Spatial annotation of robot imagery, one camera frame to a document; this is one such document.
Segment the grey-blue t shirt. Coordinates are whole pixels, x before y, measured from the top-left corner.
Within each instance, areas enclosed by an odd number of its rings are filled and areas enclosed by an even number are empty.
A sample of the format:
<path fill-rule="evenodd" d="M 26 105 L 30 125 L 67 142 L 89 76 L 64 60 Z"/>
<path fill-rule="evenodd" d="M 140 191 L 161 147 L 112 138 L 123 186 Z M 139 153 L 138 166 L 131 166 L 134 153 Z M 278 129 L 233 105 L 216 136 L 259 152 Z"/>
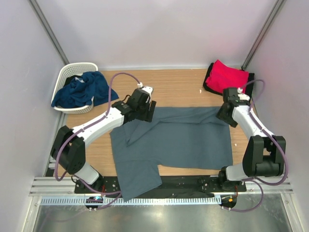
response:
<path fill-rule="evenodd" d="M 151 122 L 133 120 L 110 133 L 125 201 L 162 184 L 158 166 L 219 170 L 233 164 L 229 126 L 219 107 L 157 107 Z"/>

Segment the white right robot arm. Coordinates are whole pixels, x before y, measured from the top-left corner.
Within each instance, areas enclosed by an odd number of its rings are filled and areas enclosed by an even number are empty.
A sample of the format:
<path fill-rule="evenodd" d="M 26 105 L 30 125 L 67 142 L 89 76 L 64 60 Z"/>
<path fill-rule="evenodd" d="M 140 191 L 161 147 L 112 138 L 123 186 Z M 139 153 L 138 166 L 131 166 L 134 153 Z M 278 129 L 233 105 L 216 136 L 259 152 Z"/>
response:
<path fill-rule="evenodd" d="M 242 163 L 223 167 L 218 175 L 218 187 L 229 191 L 243 181 L 253 178 L 267 184 L 262 177 L 281 176 L 274 185 L 282 184 L 288 174 L 285 156 L 286 140 L 268 130 L 256 116 L 251 98 L 241 88 L 230 87 L 223 90 L 224 103 L 217 118 L 231 127 L 240 126 L 248 144 Z"/>

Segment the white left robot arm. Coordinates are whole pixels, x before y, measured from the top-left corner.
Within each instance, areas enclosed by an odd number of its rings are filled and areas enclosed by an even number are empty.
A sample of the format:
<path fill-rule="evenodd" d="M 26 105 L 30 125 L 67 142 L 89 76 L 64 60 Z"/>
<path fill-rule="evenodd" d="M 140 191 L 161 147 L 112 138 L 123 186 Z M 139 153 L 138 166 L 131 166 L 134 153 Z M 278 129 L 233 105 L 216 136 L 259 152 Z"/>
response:
<path fill-rule="evenodd" d="M 153 88 L 137 88 L 126 102 L 109 104 L 106 112 L 72 129 L 63 126 L 58 130 L 50 156 L 67 173 L 85 182 L 92 193 L 102 189 L 103 177 L 86 162 L 86 149 L 96 139 L 135 119 L 151 122 L 156 102 L 151 100 Z"/>

